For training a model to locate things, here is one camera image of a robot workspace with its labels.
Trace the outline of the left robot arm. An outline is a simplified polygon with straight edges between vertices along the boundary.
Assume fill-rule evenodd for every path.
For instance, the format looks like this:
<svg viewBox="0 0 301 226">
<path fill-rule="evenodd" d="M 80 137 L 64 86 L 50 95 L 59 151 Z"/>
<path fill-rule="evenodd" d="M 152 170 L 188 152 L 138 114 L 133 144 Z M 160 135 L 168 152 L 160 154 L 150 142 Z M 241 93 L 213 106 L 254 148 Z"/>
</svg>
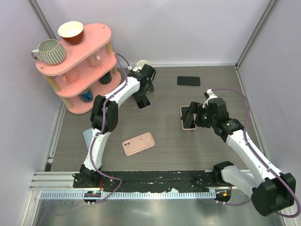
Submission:
<svg viewBox="0 0 301 226">
<path fill-rule="evenodd" d="M 105 96 L 97 95 L 90 116 L 92 137 L 88 154 L 79 173 L 73 175 L 75 188 L 97 187 L 103 177 L 100 174 L 102 157 L 109 135 L 119 121 L 119 107 L 132 95 L 145 95 L 154 91 L 152 81 L 156 70 L 145 64 L 135 67 L 126 79 Z"/>
</svg>

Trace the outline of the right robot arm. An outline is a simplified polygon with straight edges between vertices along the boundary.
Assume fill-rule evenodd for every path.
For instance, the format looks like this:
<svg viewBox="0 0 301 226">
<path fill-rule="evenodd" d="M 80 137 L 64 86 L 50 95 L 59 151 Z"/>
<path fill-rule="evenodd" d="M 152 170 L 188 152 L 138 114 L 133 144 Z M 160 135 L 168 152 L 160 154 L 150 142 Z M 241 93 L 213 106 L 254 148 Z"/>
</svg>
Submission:
<svg viewBox="0 0 301 226">
<path fill-rule="evenodd" d="M 231 147 L 249 168 L 242 172 L 233 163 L 225 161 L 214 165 L 213 182 L 218 186 L 229 183 L 246 194 L 262 216 L 268 216 L 293 206 L 296 180 L 291 173 L 282 173 L 254 145 L 243 125 L 229 117 L 222 98 L 208 98 L 204 104 L 191 102 L 181 111 L 184 127 L 212 128 Z"/>
</svg>

